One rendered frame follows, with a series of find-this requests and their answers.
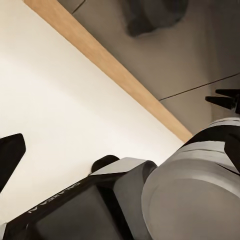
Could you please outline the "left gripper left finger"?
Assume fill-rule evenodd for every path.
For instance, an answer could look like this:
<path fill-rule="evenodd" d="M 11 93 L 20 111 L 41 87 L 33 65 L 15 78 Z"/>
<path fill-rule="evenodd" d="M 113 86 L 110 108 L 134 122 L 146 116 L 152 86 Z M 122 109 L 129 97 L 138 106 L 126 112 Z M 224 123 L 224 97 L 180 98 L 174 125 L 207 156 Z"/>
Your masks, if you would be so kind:
<path fill-rule="evenodd" d="M 0 138 L 0 193 L 26 153 L 22 133 Z"/>

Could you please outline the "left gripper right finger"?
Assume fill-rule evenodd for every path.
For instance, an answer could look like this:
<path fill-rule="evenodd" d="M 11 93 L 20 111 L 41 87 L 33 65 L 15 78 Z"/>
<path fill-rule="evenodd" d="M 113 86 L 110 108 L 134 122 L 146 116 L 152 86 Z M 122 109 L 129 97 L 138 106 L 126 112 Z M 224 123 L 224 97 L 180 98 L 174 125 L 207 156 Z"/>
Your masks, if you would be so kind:
<path fill-rule="evenodd" d="M 229 133 L 227 135 L 224 152 L 228 155 L 234 166 L 240 173 L 240 135 Z"/>

